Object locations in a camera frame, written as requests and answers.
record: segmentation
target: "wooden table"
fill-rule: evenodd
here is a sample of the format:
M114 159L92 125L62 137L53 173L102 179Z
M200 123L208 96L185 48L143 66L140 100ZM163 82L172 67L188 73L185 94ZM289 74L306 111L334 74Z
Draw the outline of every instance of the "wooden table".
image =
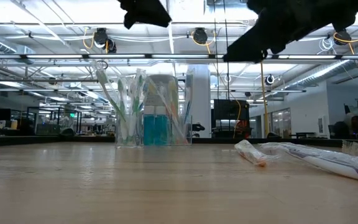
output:
M0 147L0 223L358 223L358 180L231 145Z

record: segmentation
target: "table surface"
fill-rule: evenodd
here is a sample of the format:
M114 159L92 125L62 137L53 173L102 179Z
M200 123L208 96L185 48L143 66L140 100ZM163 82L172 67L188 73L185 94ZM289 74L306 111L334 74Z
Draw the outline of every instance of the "table surface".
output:
M358 223L358 180L233 145L0 147L0 223Z

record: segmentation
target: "ceiling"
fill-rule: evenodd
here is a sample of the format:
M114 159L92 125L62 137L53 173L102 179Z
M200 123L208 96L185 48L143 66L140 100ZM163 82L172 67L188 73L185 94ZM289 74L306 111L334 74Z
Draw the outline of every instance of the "ceiling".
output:
M146 24L135 24L127 30L123 24L125 11L120 9L119 2L115 0L92 0L92 1L69 1L69 0L26 0L22 1L25 8L61 39L68 44L63 44L30 14L17 7L10 0L0 0L0 40L7 45L17 44L28 46L37 54L100 54L100 49L93 47L87 49L83 43L91 45L92 33L98 27L108 28L108 35L112 37L117 45L119 54L207 54L206 46L196 45L191 34L196 27L203 27L209 35L209 50L211 54L225 54L226 48L233 41L252 27L257 15L250 10L228 9L226 20L224 14L216 16L204 9L203 0L166 0L162 1L164 7L171 15L172 25L166 29L163 27ZM170 31L172 31L172 42L170 42ZM358 15L356 23L348 28L348 33L354 39L358 39ZM291 54L346 54L348 46L334 45L333 49L322 50L323 39L328 33L333 33L331 25L316 30L298 42L292 42L281 53ZM280 77L281 82L289 82L306 71L322 64L322 62L285 61L265 63L264 73ZM117 66L110 66L106 73L114 78L118 75L133 75L138 68L146 71L147 74L167 74L173 72L172 62L158 62L153 66L145 63L142 66L127 66L124 62L117 62ZM180 76L187 72L188 63L177 62L175 75ZM82 79L89 75L84 66L65 67L29 67L33 78L71 78ZM6 67L6 69L24 74L25 67ZM259 89L261 87L260 65L249 63L209 63L211 74L231 76L229 82L231 89ZM96 83L83 83L88 88L96 88Z

